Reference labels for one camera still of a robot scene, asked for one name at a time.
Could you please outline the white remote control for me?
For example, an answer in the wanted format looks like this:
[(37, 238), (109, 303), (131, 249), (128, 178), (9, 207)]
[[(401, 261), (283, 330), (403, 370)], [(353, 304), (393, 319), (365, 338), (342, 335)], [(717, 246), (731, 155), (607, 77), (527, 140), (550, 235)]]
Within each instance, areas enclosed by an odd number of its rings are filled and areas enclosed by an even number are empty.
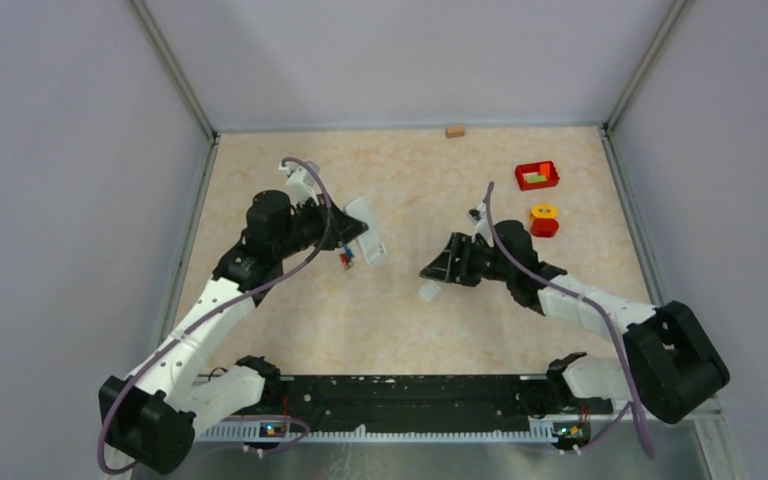
[(385, 257), (387, 250), (371, 204), (365, 197), (358, 197), (346, 205), (345, 211), (366, 225), (366, 231), (356, 238), (356, 242), (366, 263), (375, 265)]

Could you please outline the white battery cover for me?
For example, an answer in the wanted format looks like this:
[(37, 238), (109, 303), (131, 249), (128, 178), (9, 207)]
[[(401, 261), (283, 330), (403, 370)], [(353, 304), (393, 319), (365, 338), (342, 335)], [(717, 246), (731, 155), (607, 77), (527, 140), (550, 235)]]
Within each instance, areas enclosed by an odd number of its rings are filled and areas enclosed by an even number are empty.
[(428, 303), (432, 301), (440, 291), (441, 286), (437, 282), (426, 280), (417, 290), (417, 294), (423, 302)]

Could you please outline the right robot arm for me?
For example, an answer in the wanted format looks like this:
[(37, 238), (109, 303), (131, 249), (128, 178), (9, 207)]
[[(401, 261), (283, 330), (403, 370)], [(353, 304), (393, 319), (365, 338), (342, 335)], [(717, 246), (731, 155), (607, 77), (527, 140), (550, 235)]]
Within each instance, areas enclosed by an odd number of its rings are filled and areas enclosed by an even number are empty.
[(586, 399), (610, 399), (675, 424), (731, 381), (688, 305), (639, 303), (589, 286), (541, 260), (519, 221), (501, 221), (489, 233), (452, 233), (419, 275), (465, 287), (501, 282), (520, 306), (611, 342), (615, 357), (572, 355), (548, 382), (547, 400), (560, 412), (572, 412)]

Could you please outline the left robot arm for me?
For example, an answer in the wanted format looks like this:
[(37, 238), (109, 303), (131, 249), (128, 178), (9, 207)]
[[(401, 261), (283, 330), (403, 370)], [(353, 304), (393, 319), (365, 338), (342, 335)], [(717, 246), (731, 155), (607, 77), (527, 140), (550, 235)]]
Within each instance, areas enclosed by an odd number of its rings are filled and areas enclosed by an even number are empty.
[(135, 463), (171, 473), (194, 440), (226, 417), (249, 406), (262, 414), (274, 410), (281, 397), (280, 386), (269, 379), (274, 369), (255, 359), (230, 367), (216, 380), (198, 384), (196, 379), (235, 326), (277, 284), (298, 273), (284, 269), (285, 259), (308, 250), (310, 262), (322, 251), (379, 236), (363, 198), (339, 208), (325, 193), (301, 203), (292, 203), (280, 190), (256, 194), (240, 240), (220, 258), (179, 325), (126, 378), (111, 376), (102, 385), (97, 440), (102, 471), (128, 470), (107, 463), (105, 449), (112, 447)]

